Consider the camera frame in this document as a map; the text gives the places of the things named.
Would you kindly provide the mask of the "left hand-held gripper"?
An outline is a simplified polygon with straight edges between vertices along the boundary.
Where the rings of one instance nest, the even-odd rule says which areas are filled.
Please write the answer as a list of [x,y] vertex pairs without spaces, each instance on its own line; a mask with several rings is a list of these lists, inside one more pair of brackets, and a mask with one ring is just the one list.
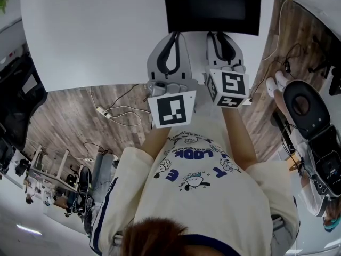
[[[175,43],[176,67],[170,70],[167,60]],[[172,32],[153,49],[147,60],[149,79],[171,79],[184,81],[148,81],[150,90],[148,104],[156,128],[188,125],[196,103],[197,81],[191,79],[191,66],[183,34]]]

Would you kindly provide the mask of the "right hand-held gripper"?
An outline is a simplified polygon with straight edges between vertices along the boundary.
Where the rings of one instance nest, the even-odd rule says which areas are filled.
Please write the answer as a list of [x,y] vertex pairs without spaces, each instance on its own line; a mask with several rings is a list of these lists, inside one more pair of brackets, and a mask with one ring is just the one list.
[[243,53],[235,41],[223,32],[207,33],[205,85],[216,106],[239,108],[248,98],[249,76],[243,66]]

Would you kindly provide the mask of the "black box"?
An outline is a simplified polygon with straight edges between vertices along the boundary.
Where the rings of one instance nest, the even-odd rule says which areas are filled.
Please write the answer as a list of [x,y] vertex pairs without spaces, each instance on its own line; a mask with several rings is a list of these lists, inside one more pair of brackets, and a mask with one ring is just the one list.
[[168,31],[259,35],[261,0],[165,0]]

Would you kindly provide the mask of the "person's right forearm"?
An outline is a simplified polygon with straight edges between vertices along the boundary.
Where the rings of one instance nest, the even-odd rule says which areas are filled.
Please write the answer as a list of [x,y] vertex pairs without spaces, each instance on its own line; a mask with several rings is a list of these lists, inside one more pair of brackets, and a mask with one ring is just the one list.
[[234,161],[244,171],[258,163],[249,133],[237,109],[222,108]]

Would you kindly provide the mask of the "person's left forearm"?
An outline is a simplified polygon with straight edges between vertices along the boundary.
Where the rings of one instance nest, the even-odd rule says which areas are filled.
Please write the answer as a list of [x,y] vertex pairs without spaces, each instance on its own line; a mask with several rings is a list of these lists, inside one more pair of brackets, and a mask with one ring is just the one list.
[[152,129],[150,133],[146,136],[145,141],[141,145],[140,149],[151,156],[153,159],[156,159],[159,152],[162,150],[167,141],[170,130],[170,127],[162,129]]

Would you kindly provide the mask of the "grey bag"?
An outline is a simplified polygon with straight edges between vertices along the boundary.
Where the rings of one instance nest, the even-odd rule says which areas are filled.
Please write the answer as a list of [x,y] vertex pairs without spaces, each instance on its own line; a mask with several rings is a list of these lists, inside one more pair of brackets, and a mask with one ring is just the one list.
[[117,166],[118,157],[112,153],[98,152],[92,172],[92,188],[99,189],[111,182],[111,169]]

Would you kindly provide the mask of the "wooden board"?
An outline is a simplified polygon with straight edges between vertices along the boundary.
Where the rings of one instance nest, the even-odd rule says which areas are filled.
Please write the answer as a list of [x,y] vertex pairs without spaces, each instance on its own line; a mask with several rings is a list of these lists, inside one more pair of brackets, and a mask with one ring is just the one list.
[[302,159],[298,153],[294,153],[286,159],[286,164],[290,172],[297,171],[301,163]]

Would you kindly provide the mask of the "person's cream printed shirt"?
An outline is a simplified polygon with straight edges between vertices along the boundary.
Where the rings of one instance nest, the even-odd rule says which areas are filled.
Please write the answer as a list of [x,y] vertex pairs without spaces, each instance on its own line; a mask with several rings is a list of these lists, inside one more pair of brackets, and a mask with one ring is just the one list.
[[285,256],[300,220],[284,162],[245,171],[225,120],[171,128],[156,159],[124,149],[93,220],[96,256]]

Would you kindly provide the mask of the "black wheeled device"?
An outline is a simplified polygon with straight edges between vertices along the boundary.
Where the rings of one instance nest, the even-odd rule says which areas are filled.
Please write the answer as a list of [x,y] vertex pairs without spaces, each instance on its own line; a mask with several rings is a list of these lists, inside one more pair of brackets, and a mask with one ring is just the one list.
[[65,216],[69,217],[72,214],[77,214],[80,218],[85,218],[94,205],[92,197],[92,175],[87,167],[83,167],[79,173],[77,181],[77,191],[70,192],[67,200],[67,208]]

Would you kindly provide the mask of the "black mesh office chair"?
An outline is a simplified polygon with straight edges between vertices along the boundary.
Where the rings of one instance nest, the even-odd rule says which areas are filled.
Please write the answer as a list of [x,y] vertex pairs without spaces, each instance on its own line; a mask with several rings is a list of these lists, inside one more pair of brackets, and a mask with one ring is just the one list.
[[30,119],[47,96],[30,53],[0,71],[0,139],[23,150]]

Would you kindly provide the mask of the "white cabinet with red labels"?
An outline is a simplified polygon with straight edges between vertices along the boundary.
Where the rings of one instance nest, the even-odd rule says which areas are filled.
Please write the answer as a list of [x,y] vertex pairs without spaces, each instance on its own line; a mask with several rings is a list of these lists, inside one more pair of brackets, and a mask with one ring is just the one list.
[[22,21],[0,31],[0,71],[26,50],[26,36]]

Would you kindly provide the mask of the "light table frame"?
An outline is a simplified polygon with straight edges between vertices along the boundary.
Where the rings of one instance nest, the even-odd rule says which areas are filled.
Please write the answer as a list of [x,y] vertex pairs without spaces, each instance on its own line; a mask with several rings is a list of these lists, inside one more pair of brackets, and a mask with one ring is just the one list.
[[70,151],[60,152],[38,144],[29,173],[42,182],[47,181],[56,187],[76,192],[83,167],[80,159],[73,157]]

